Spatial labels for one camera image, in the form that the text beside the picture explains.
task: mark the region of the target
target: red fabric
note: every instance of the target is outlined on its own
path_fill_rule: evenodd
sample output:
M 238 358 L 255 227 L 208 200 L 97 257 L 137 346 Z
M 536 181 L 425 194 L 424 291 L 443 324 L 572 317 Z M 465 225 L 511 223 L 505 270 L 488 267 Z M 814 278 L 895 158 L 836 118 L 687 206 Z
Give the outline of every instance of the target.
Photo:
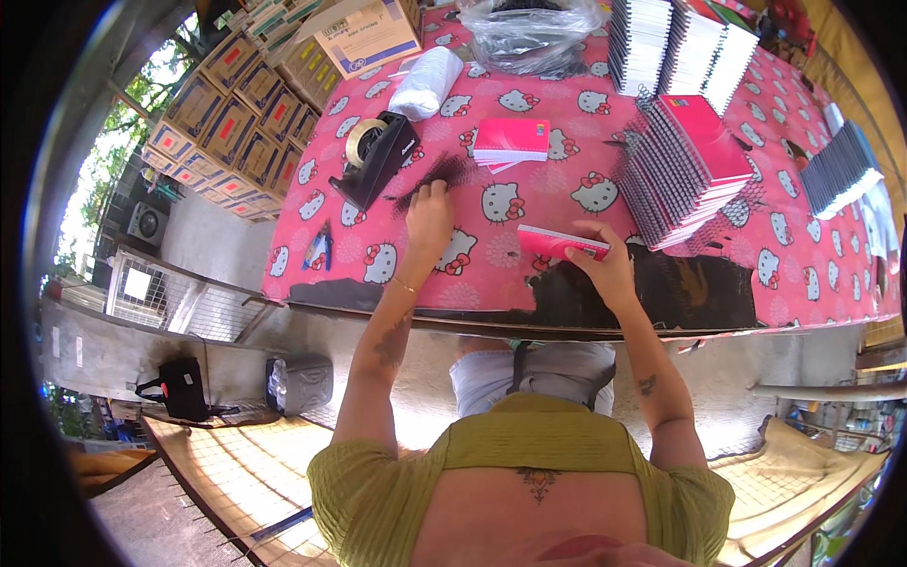
M 426 14 L 426 48 L 469 41 L 469 32 L 447 19 L 448 14 L 443 9 Z M 521 163 L 495 175 L 480 168 L 470 183 L 453 190 L 452 245 L 422 288 L 419 307 L 534 309 L 532 290 L 524 279 L 552 260 L 521 253 L 516 236 L 521 223 L 569 232 L 573 220 L 598 218 L 610 222 L 627 240 L 641 243 L 634 236 L 639 230 L 627 205 L 609 179 L 618 151 L 603 143 L 623 140 L 623 129 L 636 112 L 634 100 L 615 94 L 607 75 L 604 30 L 584 43 L 591 74 L 564 81 L 521 78 L 466 65 L 441 112 L 414 125 L 421 145 L 390 181 L 384 196 L 406 195 L 443 151 L 471 156 L 482 118 L 537 117 L 551 122 L 547 161 Z M 404 219 L 392 217 L 393 202 L 379 198 L 366 214 L 358 214 L 330 188 L 327 178 L 342 175 L 346 135 L 353 125 L 386 109 L 401 80 L 387 76 L 398 66 L 392 62 L 337 87 L 299 161 L 298 176 L 278 221 L 271 252 L 277 260 L 269 260 L 262 281 L 269 298 L 286 298 L 290 286 L 298 283 L 351 278 L 382 284 L 393 275 L 407 244 Z M 725 122 L 741 140 L 754 145 L 748 154 L 759 169 L 761 186 L 729 203 L 694 239 L 664 251 L 683 257 L 725 256 L 753 269 L 756 317 L 769 327 L 824 326 L 892 316 L 898 309 L 896 290 L 881 306 L 873 304 L 874 260 L 864 249 L 863 223 L 854 216 L 859 210 L 846 208 L 842 216 L 818 222 L 819 240 L 814 242 L 810 230 L 815 234 L 816 225 L 807 228 L 812 220 L 809 207 L 801 194 L 795 162 L 782 145 L 787 139 L 812 153 L 824 147 L 830 136 L 816 105 L 828 102 L 827 94 L 817 93 L 819 98 L 814 98 L 796 70 L 762 50 L 757 50 L 750 69 Z M 776 119 L 773 109 L 784 123 Z M 331 270 L 303 271 L 306 248 L 328 219 L 333 238 Z M 854 238 L 857 251 L 851 244 Z M 723 249 L 704 247 L 707 241 L 718 242 Z M 869 286 L 865 274 L 869 274 Z M 812 286 L 807 285 L 810 279 Z

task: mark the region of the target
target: green shirt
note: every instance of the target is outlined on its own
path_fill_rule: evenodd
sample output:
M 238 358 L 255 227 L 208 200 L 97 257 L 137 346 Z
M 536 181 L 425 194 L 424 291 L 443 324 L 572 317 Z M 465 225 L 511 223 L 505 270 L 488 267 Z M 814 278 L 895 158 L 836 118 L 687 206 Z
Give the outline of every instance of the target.
M 312 459 L 315 520 L 343 565 L 408 565 L 434 484 L 444 469 L 503 467 L 628 473 L 639 479 L 648 543 L 712 563 L 727 538 L 734 490 L 695 466 L 662 471 L 620 422 L 541 394 L 511 394 L 486 414 L 447 428 L 426 455 L 397 461 L 380 443 L 330 445 Z

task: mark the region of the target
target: clear adhesive tape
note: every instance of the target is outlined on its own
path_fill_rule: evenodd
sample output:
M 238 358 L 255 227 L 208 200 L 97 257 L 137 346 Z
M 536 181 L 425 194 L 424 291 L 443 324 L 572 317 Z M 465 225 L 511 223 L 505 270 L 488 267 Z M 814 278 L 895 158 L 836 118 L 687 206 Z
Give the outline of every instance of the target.
M 349 133 L 349 137 L 346 138 L 346 160 L 357 168 L 361 168 L 364 162 L 363 158 L 359 155 L 359 141 L 362 140 L 362 137 L 366 132 L 372 128 L 383 130 L 384 128 L 387 128 L 387 122 L 378 120 L 377 118 L 366 118 L 354 126 L 353 130 Z

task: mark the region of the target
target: bracelet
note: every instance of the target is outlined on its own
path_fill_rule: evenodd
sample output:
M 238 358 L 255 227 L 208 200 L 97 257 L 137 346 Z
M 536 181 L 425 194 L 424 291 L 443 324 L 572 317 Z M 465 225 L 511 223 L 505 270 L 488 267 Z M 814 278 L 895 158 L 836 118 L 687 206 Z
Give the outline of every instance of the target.
M 405 289 L 406 291 L 409 291 L 409 292 L 411 292 L 411 293 L 416 293 L 416 294 L 419 293 L 419 290 L 418 290 L 418 289 L 410 288 L 409 286 L 407 286 L 407 285 L 406 285 L 400 278 L 398 278 L 397 276 L 393 276 L 393 277 L 391 278 L 391 281 L 397 282 L 398 284 L 400 284 L 401 286 L 403 286 L 403 289 Z

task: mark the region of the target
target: light blue shorts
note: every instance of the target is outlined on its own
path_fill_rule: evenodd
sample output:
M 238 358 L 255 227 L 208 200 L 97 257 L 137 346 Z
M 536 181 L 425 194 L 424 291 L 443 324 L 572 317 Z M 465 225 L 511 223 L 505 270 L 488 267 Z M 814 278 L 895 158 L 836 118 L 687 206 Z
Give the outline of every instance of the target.
M 550 343 L 526 353 L 521 392 L 560 397 L 577 404 L 589 399 L 592 383 L 614 366 L 608 343 Z M 460 417 L 482 414 L 507 395 L 513 384 L 513 351 L 472 352 L 450 369 Z M 611 415 L 614 381 L 599 390 L 595 413 Z

